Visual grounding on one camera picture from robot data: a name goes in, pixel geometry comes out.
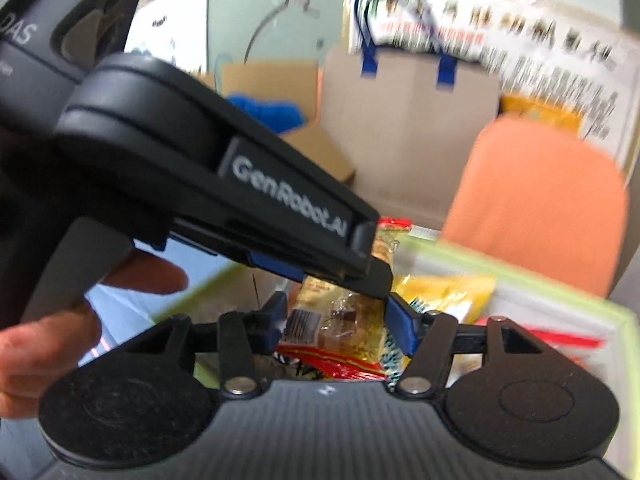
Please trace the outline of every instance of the barcode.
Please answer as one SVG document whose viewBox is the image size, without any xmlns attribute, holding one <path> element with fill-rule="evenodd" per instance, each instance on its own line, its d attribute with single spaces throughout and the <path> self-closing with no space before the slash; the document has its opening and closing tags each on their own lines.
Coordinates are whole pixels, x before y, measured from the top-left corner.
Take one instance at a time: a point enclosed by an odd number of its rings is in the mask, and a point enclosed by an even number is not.
<svg viewBox="0 0 640 480">
<path fill-rule="evenodd" d="M 281 343 L 313 345 L 322 323 L 322 314 L 295 308 L 289 314 Z"/>
<path fill-rule="evenodd" d="M 423 240 L 437 240 L 440 237 L 440 231 L 429 229 L 428 227 L 420 227 L 418 225 L 414 225 L 409 231 L 409 236 L 422 238 Z"/>
</svg>

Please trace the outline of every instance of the blue tab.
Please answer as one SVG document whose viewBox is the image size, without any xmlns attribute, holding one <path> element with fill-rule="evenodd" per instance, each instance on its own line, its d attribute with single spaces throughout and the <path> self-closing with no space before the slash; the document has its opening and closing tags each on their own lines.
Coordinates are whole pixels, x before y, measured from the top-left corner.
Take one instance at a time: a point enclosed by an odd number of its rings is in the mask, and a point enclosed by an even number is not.
<svg viewBox="0 0 640 480">
<path fill-rule="evenodd" d="M 449 56 L 448 54 L 442 54 L 442 56 L 440 56 L 440 63 L 438 65 L 438 85 L 455 85 L 457 65 L 458 60 L 455 57 Z"/>
<path fill-rule="evenodd" d="M 378 60 L 374 45 L 362 46 L 362 75 L 375 76 L 378 73 Z"/>
<path fill-rule="evenodd" d="M 302 280 L 305 279 L 305 273 L 301 270 L 288 264 L 283 264 L 282 262 L 274 260 L 268 256 L 264 256 L 263 254 L 250 253 L 249 259 L 252 266 L 267 270 L 273 274 L 282 276 L 283 278 L 289 278 L 294 282 L 302 283 Z"/>
<path fill-rule="evenodd" d="M 385 325 L 402 353 L 412 357 L 422 339 L 422 316 L 397 294 L 391 294 L 385 301 Z"/>
</svg>

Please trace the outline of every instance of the wall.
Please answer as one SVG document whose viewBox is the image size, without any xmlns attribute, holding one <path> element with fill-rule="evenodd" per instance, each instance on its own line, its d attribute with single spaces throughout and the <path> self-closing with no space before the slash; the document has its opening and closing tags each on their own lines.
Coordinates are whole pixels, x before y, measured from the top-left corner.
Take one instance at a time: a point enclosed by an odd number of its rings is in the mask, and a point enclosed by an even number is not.
<svg viewBox="0 0 640 480">
<path fill-rule="evenodd" d="M 154 22 L 166 19 L 159 27 Z M 148 50 L 184 70 L 207 65 L 207 0 L 153 0 L 133 18 L 126 50 Z"/>
<path fill-rule="evenodd" d="M 209 0 L 209 69 L 265 57 L 322 61 L 341 23 L 342 0 Z"/>
</svg>

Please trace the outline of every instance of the cardboard box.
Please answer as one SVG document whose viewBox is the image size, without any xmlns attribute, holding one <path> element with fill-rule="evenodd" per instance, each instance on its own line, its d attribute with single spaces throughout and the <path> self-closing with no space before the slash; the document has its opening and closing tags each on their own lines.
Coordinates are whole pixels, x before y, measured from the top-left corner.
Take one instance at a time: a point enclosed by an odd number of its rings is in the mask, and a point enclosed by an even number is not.
<svg viewBox="0 0 640 480">
<path fill-rule="evenodd" d="M 308 119 L 282 136 L 306 158 L 340 182 L 350 181 L 355 167 L 318 124 L 318 64 L 315 61 L 249 62 L 222 67 L 220 95 L 244 94 L 258 100 L 290 101 Z"/>
</svg>

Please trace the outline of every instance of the paper shopping bag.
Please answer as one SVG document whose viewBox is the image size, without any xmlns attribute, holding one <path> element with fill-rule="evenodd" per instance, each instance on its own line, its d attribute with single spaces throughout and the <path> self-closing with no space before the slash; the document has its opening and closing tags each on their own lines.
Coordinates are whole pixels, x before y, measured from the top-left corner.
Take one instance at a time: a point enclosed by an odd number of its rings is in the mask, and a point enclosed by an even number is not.
<svg viewBox="0 0 640 480">
<path fill-rule="evenodd" d="M 383 216 L 439 230 L 476 137 L 498 113 L 498 75 L 451 56 L 372 46 L 328 53 L 321 126 L 354 163 L 357 194 Z"/>
</svg>

